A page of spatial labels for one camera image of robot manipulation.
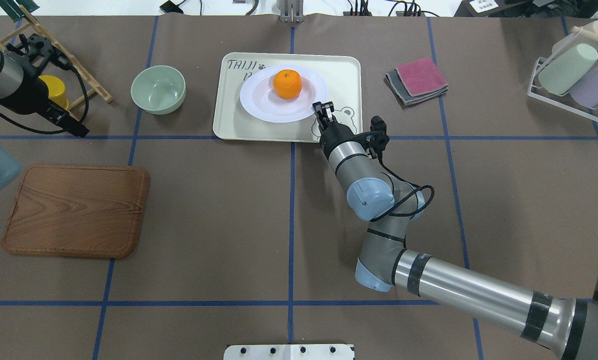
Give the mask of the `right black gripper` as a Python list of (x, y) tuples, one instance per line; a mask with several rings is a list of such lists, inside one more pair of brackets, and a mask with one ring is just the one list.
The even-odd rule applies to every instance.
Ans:
[(317, 101), (312, 104), (312, 109), (321, 132), (319, 145), (323, 151), (333, 151), (339, 145), (351, 141), (356, 137), (356, 134), (349, 126), (336, 121), (332, 101), (325, 103)]

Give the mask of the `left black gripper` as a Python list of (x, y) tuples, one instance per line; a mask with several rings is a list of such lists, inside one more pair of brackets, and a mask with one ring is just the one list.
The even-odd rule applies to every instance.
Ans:
[(4, 98), (4, 107), (23, 116), (38, 114), (75, 137), (86, 137), (90, 130), (82, 121), (73, 118), (68, 110), (49, 99), (48, 88), (39, 77), (24, 75), (13, 94)]

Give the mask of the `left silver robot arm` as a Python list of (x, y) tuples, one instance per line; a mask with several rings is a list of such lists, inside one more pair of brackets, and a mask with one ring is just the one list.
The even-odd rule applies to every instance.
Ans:
[[(57, 127), (56, 133), (69, 133), (84, 138), (89, 130), (50, 98), (48, 85), (41, 75), (48, 64), (78, 74), (77, 67), (50, 39), (38, 34), (20, 35), (20, 44), (0, 48), (0, 106), (19, 114), (37, 114)], [(27, 132), (43, 134), (42, 130), (22, 125), (0, 111), (0, 117)], [(20, 162), (0, 146), (0, 191), (21, 172)]]

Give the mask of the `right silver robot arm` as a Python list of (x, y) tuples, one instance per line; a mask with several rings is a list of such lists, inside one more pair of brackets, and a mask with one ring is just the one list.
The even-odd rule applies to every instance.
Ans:
[(418, 219), (435, 196), (434, 187), (422, 186), (401, 178), (384, 164), (383, 153), (389, 142), (385, 121), (375, 116), (364, 132), (354, 125), (355, 113), (338, 109), (332, 102), (316, 102), (316, 137), (333, 173), (347, 194), (350, 207), (368, 221), (367, 232), (356, 262), (356, 280), (368, 289), (388, 292), (405, 289), (418, 302), (449, 306), (468, 314), (479, 352), (482, 342), (478, 322), (489, 322), (516, 337), (537, 344), (561, 360), (598, 360), (598, 275), (590, 298), (561, 298), (475, 271), (470, 262), (465, 231), (465, 210), (457, 188), (457, 175), (470, 175), (480, 201), (475, 208), (483, 215), (488, 239), (494, 249), (507, 249), (498, 264), (521, 260), (523, 253), (510, 248), (516, 239), (519, 219), (512, 200), (526, 196), (541, 201), (552, 194), (557, 180), (548, 178), (542, 165), (523, 180), (492, 182), (505, 164), (495, 165), (502, 153), (487, 155), (487, 150), (510, 150), (513, 145), (526, 152), (517, 157), (518, 166), (539, 158), (558, 166), (571, 161), (558, 148), (562, 144), (598, 143), (598, 121), (593, 136), (453, 136), (448, 132), (446, 109), (440, 104), (443, 136), (413, 136), (413, 141), (443, 142), (462, 246), (461, 265), (432, 256), (412, 246), (408, 226)]

